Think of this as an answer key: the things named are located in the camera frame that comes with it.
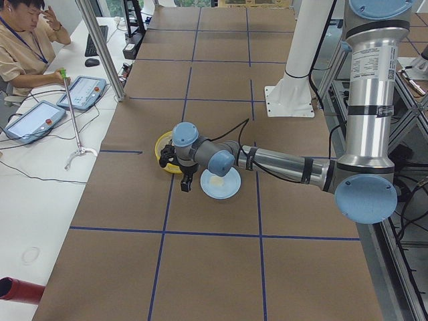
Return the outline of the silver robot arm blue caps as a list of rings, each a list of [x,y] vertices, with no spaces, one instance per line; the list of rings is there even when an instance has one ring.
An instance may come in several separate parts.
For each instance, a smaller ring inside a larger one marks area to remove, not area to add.
[[[204,192],[215,199],[235,194],[238,169],[262,171],[333,194],[340,212],[354,222],[375,224],[389,218],[398,203],[395,166],[388,156],[397,51],[409,32],[412,6],[411,1],[347,1],[344,6],[342,36],[352,58],[346,146],[340,157],[316,160],[222,136],[207,138],[194,124],[182,122],[161,150],[159,165],[180,168],[184,192],[190,191],[199,168]]]

